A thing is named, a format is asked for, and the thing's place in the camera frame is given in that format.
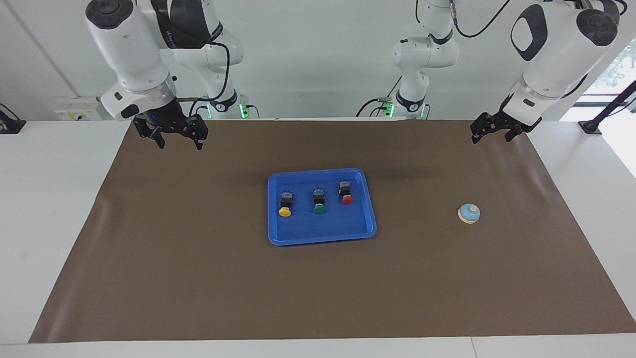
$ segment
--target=black base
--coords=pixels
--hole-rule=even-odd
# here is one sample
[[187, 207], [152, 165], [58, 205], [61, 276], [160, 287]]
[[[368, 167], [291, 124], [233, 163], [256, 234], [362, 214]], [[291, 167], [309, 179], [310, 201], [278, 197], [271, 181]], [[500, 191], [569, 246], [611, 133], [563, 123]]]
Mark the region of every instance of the black base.
[[18, 126], [14, 129], [0, 129], [0, 134], [18, 134], [21, 130], [22, 127], [24, 127], [24, 125], [27, 123], [26, 120], [16, 120], [14, 121], [14, 123], [17, 123]]
[[591, 130], [589, 130], [588, 128], [585, 127], [585, 124], [587, 124], [587, 121], [582, 120], [582, 121], [579, 122], [579, 125], [581, 126], [581, 128], [583, 129], [583, 131], [585, 133], [594, 134], [594, 135], [597, 135], [597, 136], [603, 135], [603, 133], [598, 128], [597, 128], [596, 131], [591, 131]]

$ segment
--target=brown table covering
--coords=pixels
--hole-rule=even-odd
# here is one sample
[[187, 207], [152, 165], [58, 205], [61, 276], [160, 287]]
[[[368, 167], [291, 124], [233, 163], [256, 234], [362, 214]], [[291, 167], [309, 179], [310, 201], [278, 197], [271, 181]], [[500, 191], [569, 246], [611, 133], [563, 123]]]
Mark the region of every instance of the brown table covering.
[[[208, 126], [201, 152], [128, 131], [31, 342], [636, 332], [525, 136], [473, 145], [449, 121]], [[349, 167], [366, 173], [374, 238], [268, 241], [270, 175]], [[468, 202], [473, 226], [457, 217]]]

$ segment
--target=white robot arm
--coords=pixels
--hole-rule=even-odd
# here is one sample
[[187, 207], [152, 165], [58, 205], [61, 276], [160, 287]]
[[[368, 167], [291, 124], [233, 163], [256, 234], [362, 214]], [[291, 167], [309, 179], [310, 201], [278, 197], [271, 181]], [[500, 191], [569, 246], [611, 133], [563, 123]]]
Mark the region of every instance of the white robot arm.
[[86, 22], [118, 79], [101, 97], [102, 104], [115, 119], [134, 118], [139, 134], [160, 148], [165, 145], [162, 132], [191, 138], [198, 149], [208, 133], [200, 116], [183, 115], [160, 48], [171, 49], [180, 64], [201, 78], [209, 96], [202, 100], [210, 104], [213, 117], [245, 117], [246, 99], [229, 77], [229, 66], [242, 61], [244, 49], [223, 28], [211, 0], [92, 0]]
[[610, 49], [618, 34], [619, 11], [612, 0], [551, 1], [530, 5], [519, 16], [511, 41], [529, 63], [495, 115], [473, 122], [473, 143], [509, 130], [506, 140], [530, 132], [543, 113], [573, 93]]
[[422, 0], [416, 11], [429, 36], [404, 39], [393, 48], [393, 62], [402, 71], [402, 83], [392, 98], [393, 115], [407, 118], [419, 117], [424, 110], [429, 77], [422, 71], [453, 66], [459, 58], [448, 0]]

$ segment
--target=black joint cap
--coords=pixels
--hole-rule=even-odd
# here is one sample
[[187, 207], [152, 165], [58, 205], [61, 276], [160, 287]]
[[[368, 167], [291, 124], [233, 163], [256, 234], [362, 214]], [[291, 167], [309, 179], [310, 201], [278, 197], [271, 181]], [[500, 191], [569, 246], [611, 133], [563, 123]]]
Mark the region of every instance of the black joint cap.
[[616, 21], [600, 10], [587, 9], [579, 13], [576, 18], [579, 31], [599, 47], [609, 46], [618, 35]]
[[86, 18], [102, 30], [116, 29], [132, 14], [131, 0], [92, 0]]

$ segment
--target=light blue round object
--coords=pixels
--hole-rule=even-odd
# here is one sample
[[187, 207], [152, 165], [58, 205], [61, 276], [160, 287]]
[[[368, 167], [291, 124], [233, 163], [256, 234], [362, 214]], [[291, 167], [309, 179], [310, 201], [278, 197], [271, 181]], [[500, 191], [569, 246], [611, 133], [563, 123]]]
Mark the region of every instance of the light blue round object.
[[457, 212], [459, 218], [467, 224], [474, 224], [479, 220], [481, 211], [475, 204], [464, 204]]

